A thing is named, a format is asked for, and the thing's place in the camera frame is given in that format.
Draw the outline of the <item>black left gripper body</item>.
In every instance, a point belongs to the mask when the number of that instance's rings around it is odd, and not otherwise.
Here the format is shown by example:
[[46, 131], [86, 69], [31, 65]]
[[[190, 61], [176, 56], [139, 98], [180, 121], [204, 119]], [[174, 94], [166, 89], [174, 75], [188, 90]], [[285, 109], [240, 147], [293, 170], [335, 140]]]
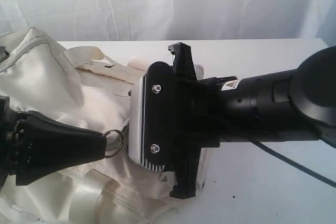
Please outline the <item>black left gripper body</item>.
[[25, 186], [24, 112], [10, 108], [10, 98], [1, 96], [1, 187], [9, 175], [16, 175], [16, 185]]

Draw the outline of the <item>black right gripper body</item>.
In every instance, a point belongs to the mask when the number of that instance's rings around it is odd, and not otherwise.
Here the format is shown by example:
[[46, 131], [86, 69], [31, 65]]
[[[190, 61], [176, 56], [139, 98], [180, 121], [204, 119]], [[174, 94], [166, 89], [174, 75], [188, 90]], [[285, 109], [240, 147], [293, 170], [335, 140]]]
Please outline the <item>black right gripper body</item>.
[[193, 198], [196, 195], [197, 174], [201, 150], [218, 147], [212, 136], [214, 128], [210, 117], [211, 99], [216, 79], [198, 80], [193, 64], [191, 47], [182, 42], [169, 46], [174, 56], [176, 135], [173, 145], [175, 185], [173, 198]]

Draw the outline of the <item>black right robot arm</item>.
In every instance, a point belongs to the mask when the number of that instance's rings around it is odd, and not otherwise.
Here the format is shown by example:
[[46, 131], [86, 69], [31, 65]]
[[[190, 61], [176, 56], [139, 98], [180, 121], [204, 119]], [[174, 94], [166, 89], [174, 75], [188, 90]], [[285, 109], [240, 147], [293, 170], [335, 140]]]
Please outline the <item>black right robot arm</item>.
[[262, 76], [196, 80], [191, 48], [169, 46], [182, 98], [176, 115], [175, 185], [170, 196], [196, 195], [203, 148], [250, 142], [331, 186], [335, 182], [266, 146], [268, 142], [322, 140], [335, 147], [335, 48], [320, 50], [298, 68]]

